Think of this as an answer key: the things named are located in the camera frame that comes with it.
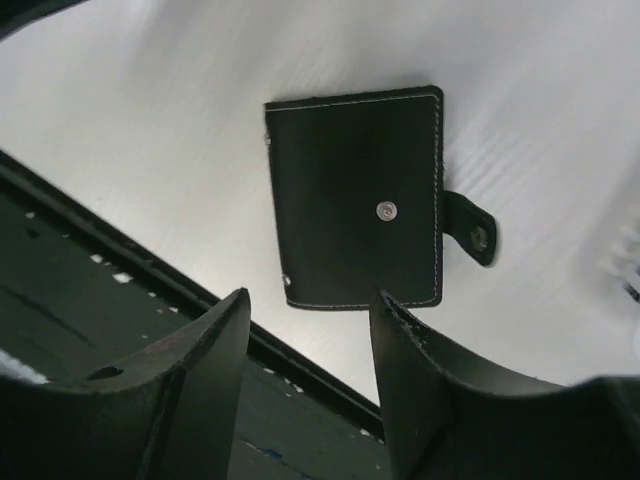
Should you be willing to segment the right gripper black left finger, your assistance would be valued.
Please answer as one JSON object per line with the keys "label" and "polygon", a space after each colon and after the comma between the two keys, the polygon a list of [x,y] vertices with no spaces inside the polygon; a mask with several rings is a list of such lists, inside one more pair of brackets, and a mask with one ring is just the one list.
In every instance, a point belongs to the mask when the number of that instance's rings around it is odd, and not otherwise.
{"label": "right gripper black left finger", "polygon": [[4,479],[224,479],[250,330],[250,296],[82,380],[1,379]]}

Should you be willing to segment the black leather card holder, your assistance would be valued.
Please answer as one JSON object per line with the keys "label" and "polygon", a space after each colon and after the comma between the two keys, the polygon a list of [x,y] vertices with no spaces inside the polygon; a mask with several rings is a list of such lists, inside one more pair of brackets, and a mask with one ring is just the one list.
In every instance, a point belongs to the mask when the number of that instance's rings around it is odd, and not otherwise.
{"label": "black leather card holder", "polygon": [[444,185],[444,94],[434,85],[264,107],[287,303],[365,310],[375,288],[441,301],[445,237],[493,264],[495,218]]}

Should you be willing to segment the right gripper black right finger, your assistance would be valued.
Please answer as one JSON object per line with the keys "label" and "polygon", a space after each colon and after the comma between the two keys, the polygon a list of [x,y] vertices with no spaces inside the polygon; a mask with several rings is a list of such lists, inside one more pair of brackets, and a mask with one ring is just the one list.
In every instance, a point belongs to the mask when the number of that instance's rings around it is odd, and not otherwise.
{"label": "right gripper black right finger", "polygon": [[639,381],[570,386],[500,366],[381,291],[369,310],[396,479],[635,479]]}

